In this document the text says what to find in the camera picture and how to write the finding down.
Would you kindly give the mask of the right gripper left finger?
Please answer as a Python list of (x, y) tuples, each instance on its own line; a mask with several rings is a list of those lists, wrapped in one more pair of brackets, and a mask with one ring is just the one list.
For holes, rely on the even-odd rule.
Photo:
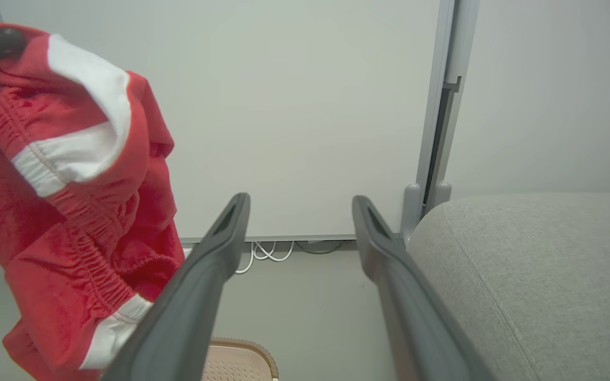
[(240, 265), (250, 208), (247, 193), (231, 197), (101, 381), (202, 381), (223, 285)]

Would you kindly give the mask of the grey fabric sofa seat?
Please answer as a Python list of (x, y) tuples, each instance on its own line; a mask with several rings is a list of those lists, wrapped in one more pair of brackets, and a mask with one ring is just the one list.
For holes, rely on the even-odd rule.
[(407, 251), (498, 381), (610, 381), (610, 193), (458, 198)]

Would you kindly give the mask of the beige perforated laundry basket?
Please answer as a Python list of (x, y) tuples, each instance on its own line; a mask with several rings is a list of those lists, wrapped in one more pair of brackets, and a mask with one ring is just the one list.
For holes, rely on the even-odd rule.
[(280, 381), (268, 350), (253, 341), (211, 338), (202, 381)]

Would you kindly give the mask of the red garment with white stripes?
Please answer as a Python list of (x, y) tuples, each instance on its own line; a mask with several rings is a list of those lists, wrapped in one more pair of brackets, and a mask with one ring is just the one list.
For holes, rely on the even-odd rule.
[(0, 59), (0, 265), (20, 319), (3, 338), (36, 381), (97, 381), (183, 263), (148, 80), (58, 34)]

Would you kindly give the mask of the white partition panel grey frame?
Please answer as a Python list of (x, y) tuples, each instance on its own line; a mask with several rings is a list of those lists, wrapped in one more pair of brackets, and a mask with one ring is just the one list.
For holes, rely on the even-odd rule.
[(449, 200), (610, 193), (610, 0), (480, 0)]
[(148, 79), (176, 144), (167, 163), (182, 240), (201, 239), (247, 192), (247, 238), (288, 241), (352, 238), (355, 195), (400, 232), (452, 5), (0, 0), (0, 17)]

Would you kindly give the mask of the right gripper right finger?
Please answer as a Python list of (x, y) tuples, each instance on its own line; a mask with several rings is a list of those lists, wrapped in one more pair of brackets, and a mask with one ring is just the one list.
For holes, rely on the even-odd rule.
[(495, 377), (370, 198), (352, 201), (361, 266), (378, 289), (398, 381)]

